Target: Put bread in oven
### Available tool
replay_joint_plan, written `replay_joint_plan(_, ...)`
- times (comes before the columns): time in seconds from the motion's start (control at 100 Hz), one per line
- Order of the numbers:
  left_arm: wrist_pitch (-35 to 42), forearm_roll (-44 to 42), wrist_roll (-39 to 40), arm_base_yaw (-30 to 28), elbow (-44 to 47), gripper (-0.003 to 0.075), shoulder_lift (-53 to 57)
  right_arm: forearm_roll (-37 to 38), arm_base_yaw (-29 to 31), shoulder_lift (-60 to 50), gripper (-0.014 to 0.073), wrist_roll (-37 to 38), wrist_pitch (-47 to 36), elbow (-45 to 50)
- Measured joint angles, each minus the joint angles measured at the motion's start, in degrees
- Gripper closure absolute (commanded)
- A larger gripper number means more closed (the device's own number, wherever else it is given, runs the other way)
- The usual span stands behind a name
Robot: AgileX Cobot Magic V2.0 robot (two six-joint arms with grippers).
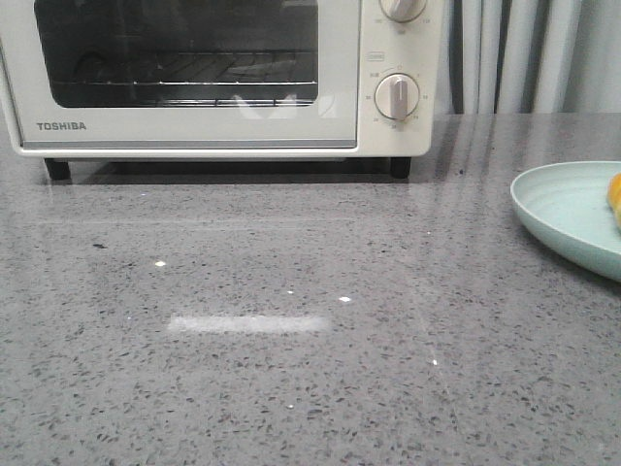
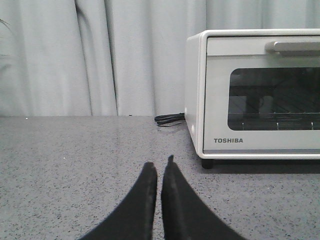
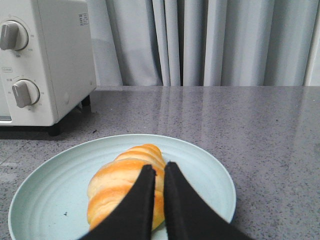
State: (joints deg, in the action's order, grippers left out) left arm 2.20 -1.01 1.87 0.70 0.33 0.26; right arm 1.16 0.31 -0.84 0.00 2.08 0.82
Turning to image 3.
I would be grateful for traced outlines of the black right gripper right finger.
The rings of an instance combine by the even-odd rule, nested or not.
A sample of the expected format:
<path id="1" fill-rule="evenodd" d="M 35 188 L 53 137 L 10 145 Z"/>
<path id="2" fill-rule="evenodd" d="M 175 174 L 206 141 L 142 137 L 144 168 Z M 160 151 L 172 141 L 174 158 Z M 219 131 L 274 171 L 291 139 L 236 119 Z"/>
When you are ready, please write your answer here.
<path id="1" fill-rule="evenodd" d="M 250 239 L 200 197 L 175 162 L 165 166 L 164 215 L 169 240 Z"/>

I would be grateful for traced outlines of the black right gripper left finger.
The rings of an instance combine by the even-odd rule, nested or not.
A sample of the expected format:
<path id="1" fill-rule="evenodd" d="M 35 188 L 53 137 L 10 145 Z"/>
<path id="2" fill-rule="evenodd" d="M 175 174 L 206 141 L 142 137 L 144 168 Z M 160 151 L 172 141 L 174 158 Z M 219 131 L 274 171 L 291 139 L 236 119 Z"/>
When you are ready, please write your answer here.
<path id="1" fill-rule="evenodd" d="M 144 165 L 132 188 L 119 205 L 82 240 L 150 240 L 156 172 Z"/>

